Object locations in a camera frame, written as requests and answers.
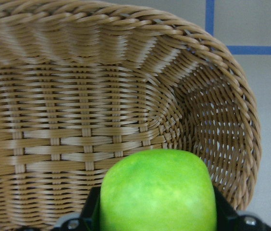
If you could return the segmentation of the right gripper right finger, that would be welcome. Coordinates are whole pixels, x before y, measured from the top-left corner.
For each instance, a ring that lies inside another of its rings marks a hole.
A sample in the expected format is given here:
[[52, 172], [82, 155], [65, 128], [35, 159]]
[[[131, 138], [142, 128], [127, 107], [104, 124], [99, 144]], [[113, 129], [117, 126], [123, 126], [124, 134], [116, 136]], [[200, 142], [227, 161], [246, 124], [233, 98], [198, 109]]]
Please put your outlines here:
[[217, 207], [217, 230], [218, 231], [235, 231], [238, 221], [238, 214], [224, 198], [222, 193], [213, 187], [216, 207]]

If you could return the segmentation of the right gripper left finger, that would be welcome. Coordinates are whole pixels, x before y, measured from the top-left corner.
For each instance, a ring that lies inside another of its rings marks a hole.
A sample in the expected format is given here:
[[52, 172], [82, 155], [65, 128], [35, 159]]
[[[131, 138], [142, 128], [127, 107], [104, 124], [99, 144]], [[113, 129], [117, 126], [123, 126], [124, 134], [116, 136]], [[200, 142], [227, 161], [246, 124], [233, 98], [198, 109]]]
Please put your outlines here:
[[99, 231], [99, 208], [101, 187], [93, 187], [86, 199], [80, 218], [84, 221], [86, 231]]

